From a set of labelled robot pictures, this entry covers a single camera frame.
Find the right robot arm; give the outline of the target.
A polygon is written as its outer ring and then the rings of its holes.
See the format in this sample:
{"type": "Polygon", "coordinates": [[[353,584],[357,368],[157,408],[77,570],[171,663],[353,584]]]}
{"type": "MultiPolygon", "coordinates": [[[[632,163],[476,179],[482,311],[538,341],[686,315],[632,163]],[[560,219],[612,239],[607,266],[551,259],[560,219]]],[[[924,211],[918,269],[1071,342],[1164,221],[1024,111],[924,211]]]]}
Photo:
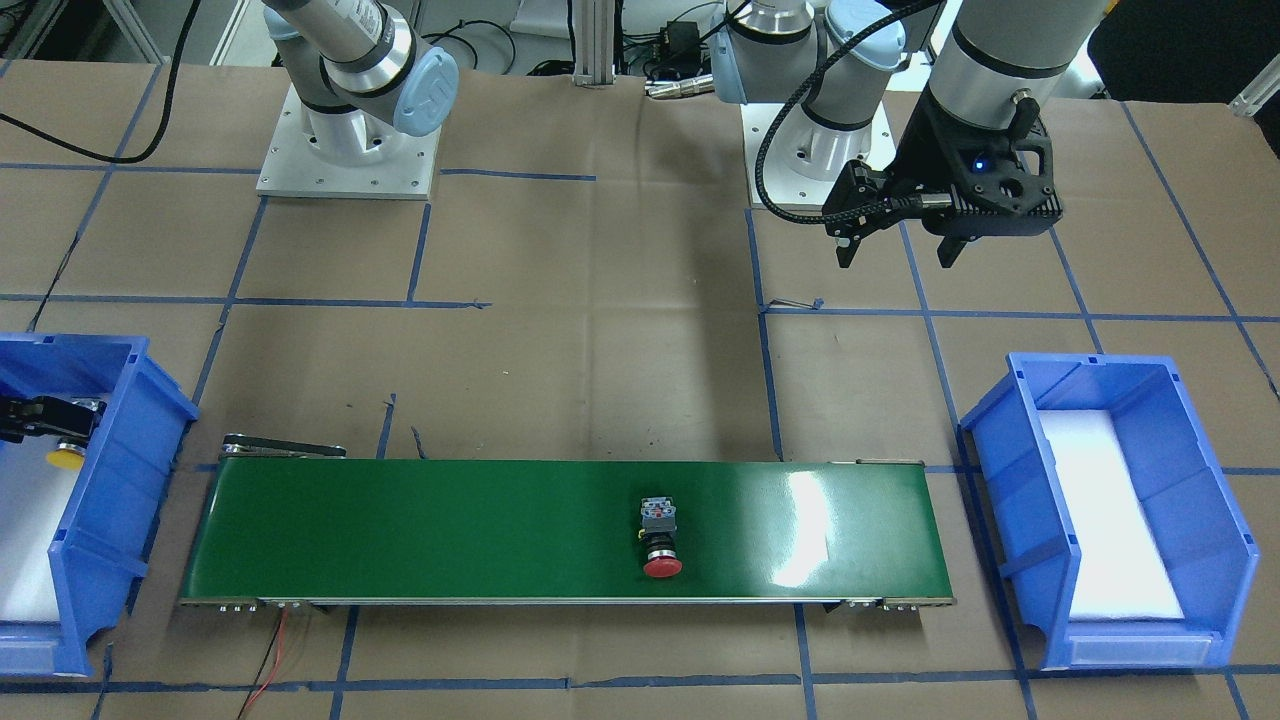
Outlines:
{"type": "Polygon", "coordinates": [[[270,1],[278,70],[3,67],[3,329],[137,334],[233,432],[372,451],[410,383],[458,73],[376,1],[270,1]]]}

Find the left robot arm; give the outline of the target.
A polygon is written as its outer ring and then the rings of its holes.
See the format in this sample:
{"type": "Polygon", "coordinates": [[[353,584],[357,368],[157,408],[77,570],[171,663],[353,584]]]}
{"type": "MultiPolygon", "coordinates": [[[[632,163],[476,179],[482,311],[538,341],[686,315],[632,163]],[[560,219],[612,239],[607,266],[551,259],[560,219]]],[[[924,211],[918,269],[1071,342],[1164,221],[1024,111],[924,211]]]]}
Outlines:
{"type": "Polygon", "coordinates": [[[1105,1],[965,1],[893,156],[867,159],[891,78],[928,42],[941,1],[726,1],[707,47],[716,95],[776,105],[748,159],[760,205],[822,225],[841,266],[905,220],[941,266],[986,237],[1034,237],[1064,214],[1043,120],[1106,17],[1105,1]]]}

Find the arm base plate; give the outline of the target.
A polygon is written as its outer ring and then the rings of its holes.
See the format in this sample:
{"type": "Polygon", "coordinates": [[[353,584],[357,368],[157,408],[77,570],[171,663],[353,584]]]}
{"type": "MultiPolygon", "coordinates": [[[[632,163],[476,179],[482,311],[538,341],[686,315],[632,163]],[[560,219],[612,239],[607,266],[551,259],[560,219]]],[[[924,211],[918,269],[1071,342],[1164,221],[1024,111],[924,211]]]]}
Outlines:
{"type": "Polygon", "coordinates": [[[291,199],[426,201],[442,135],[407,136],[360,110],[320,113],[289,87],[256,190],[291,199]]]}
{"type": "Polygon", "coordinates": [[[780,208],[815,213],[847,161],[858,158],[882,170],[893,155],[883,104],[877,106],[870,124],[849,132],[818,126],[804,111],[794,110],[771,143],[763,170],[765,190],[780,208]]]}

